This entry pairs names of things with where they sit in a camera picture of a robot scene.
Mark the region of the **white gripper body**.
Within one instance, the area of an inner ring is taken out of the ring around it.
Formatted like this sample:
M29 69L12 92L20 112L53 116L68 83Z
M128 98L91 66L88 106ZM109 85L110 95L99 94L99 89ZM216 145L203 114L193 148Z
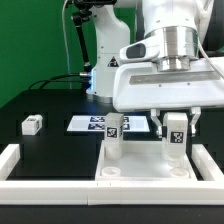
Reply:
M127 47L120 50L124 62L116 71L113 106L119 112L150 109L186 109L191 107L223 107L224 78L206 59L190 63L188 71L159 72L152 62L159 53L157 40L143 40L145 57L128 59Z

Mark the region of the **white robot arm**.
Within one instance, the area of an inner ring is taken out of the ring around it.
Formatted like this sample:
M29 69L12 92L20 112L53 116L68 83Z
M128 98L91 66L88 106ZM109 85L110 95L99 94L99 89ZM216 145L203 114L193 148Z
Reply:
M203 108L224 107L224 56L210 58L202 47L214 8L224 0L118 0L135 7L136 34L111 6L94 8L97 64L90 99L119 112L148 111L162 134L162 110L188 109L195 126Z

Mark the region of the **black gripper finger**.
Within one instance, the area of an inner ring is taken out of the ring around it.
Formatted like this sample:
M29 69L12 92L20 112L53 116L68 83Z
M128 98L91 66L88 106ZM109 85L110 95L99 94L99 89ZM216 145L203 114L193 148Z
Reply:
M192 107L190 109L190 129L191 129L191 136L194 137L196 135L196 124L201 116L201 108L200 107Z
M159 120L160 110L159 109L151 109L150 117L153 123L156 125L156 134L159 138L162 137L163 134L163 125Z

